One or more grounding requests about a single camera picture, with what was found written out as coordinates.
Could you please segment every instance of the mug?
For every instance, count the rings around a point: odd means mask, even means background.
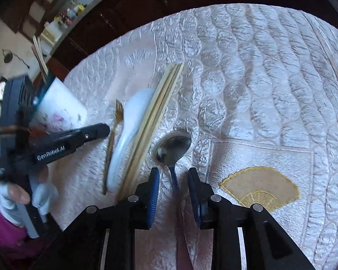
[[[61,132],[84,126],[87,109],[58,78],[39,96],[32,127],[46,132]]]

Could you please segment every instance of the gold fork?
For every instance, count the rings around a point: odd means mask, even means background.
[[[103,194],[106,194],[106,181],[108,178],[108,170],[109,164],[111,161],[111,156],[113,154],[113,144],[114,144],[114,136],[115,136],[115,128],[116,126],[123,121],[124,117],[124,108],[120,101],[116,100],[116,108],[115,108],[115,122],[111,129],[111,134],[109,137],[108,142],[108,150],[106,151],[106,161],[105,161],[105,168],[104,168],[104,184],[103,184]]]

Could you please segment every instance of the wooden stick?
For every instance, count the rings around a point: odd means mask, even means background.
[[[35,46],[31,46],[31,49],[39,63],[39,68],[40,68],[40,73],[41,73],[41,77],[42,77],[42,80],[44,81],[44,83],[46,84],[46,76],[45,76],[45,71],[44,69],[42,68],[42,65],[40,64],[40,59],[39,59],[39,55],[37,54],[36,52],[36,49],[35,49]]]
[[[48,67],[47,67],[47,65],[44,61],[44,57],[42,56],[41,47],[40,47],[38,40],[37,40],[35,35],[33,36],[33,43],[34,43],[35,50],[36,50],[38,57],[39,57],[39,65],[41,65],[42,69],[44,70],[44,74],[45,74],[44,82],[45,82],[46,79],[48,78],[49,69],[48,69]]]
[[[149,150],[150,143],[158,129],[182,70],[183,64],[169,64],[159,82],[158,88],[150,102],[150,109],[147,110],[144,121],[135,138],[124,181],[119,191],[119,199],[134,193],[137,177]]]

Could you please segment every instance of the hand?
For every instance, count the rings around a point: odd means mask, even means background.
[[[38,208],[41,215],[49,212],[50,202],[58,196],[56,187],[48,180],[49,170],[45,166],[38,174],[38,186],[32,192],[32,204]],[[22,225],[22,219],[16,208],[16,202],[20,204],[29,204],[29,194],[19,185],[9,182],[0,182],[0,213],[16,226]]]

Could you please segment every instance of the table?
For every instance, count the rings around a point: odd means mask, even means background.
[[[316,269],[338,262],[338,30],[302,11],[256,4],[190,9],[128,32],[84,59],[65,85],[87,107],[87,124],[114,122],[115,99],[156,88],[168,62],[185,68],[138,183],[161,171],[156,219],[136,232],[136,269],[175,269],[175,205],[170,173],[155,161],[171,130],[192,135],[178,162],[188,247],[195,269],[210,269],[212,232],[194,224],[186,172],[196,167],[215,193],[218,183],[254,166],[280,171],[300,197],[272,215]],[[101,194],[107,140],[88,143],[55,163],[60,197],[52,215],[65,228]]]

